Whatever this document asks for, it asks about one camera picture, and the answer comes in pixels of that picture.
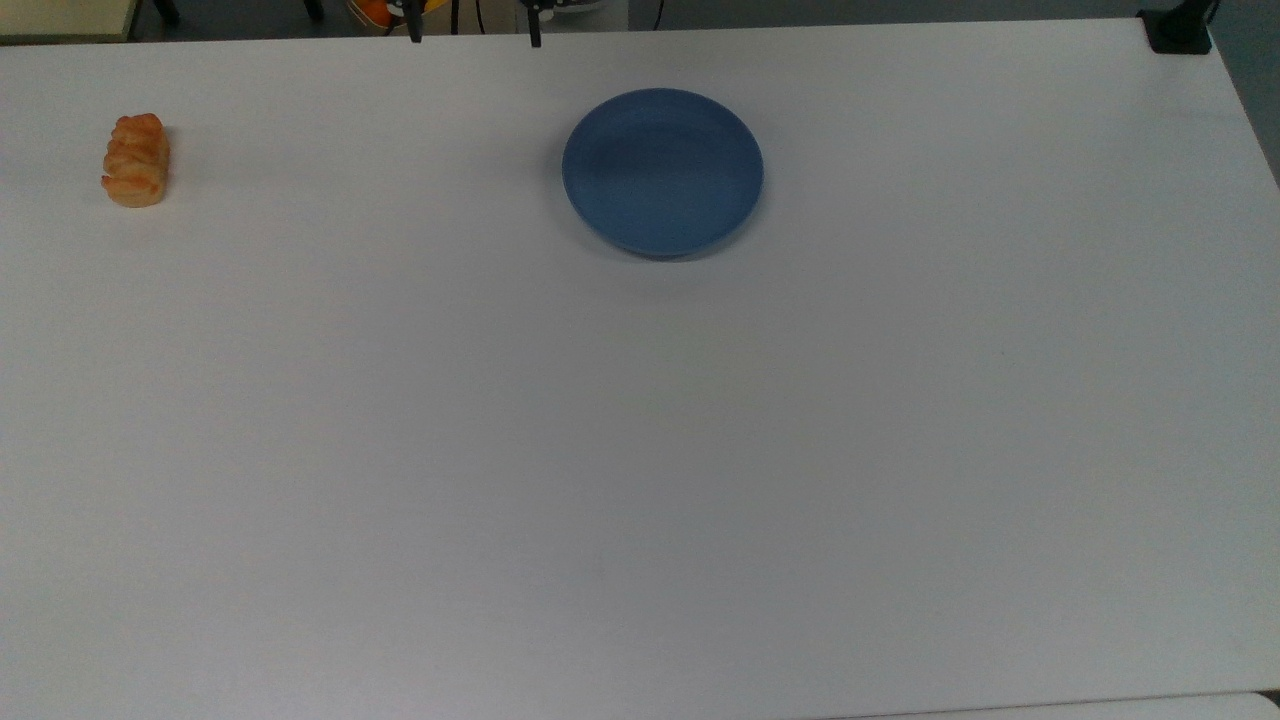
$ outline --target pastry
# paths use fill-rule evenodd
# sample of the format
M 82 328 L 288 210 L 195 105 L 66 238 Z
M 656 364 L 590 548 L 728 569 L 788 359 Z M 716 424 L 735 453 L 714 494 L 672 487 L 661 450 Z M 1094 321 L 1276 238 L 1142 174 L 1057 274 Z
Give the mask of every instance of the pastry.
M 102 190 L 118 205 L 160 202 L 169 182 L 169 138 L 160 118 L 147 113 L 115 120 L 102 172 Z

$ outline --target blue plate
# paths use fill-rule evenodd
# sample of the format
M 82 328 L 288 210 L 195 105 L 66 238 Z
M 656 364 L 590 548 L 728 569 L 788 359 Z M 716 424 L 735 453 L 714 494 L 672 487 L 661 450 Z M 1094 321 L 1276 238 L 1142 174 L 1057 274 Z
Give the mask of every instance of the blue plate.
M 573 128 L 561 165 L 568 199 L 598 233 L 649 258 L 709 249 L 760 197 L 764 160 L 751 131 L 694 92 L 637 90 Z

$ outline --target bread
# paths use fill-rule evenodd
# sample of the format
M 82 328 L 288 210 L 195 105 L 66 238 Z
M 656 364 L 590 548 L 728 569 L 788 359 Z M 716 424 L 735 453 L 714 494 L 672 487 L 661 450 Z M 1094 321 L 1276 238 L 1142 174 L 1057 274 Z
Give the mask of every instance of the bread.
M 169 183 L 169 138 L 151 113 L 115 120 L 102 158 L 102 190 L 115 204 L 146 208 L 164 197 Z

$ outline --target black clamp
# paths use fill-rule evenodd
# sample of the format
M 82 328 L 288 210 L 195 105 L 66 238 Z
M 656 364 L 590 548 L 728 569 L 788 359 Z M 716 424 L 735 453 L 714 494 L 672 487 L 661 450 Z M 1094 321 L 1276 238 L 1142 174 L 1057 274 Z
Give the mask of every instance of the black clamp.
M 1172 10 L 1139 10 L 1147 42 L 1161 55 L 1208 55 L 1208 23 L 1221 0 L 1184 0 Z

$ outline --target orange object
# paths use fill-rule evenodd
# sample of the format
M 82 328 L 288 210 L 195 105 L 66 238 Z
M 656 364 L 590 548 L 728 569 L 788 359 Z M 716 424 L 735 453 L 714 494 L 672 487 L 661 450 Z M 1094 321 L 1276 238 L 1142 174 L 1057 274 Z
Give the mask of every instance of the orange object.
M 151 113 L 115 120 L 102 158 L 102 190 L 116 205 L 146 208 L 169 183 L 169 138 Z
M 444 6 L 447 3 L 448 0 L 424 0 L 422 14 L 425 15 L 436 8 Z M 387 29 L 390 27 L 393 17 L 396 17 L 397 24 L 403 24 L 402 17 L 392 15 L 390 9 L 387 6 L 387 0 L 347 0 L 347 6 L 351 8 L 351 13 L 356 15 L 356 19 L 369 27 Z

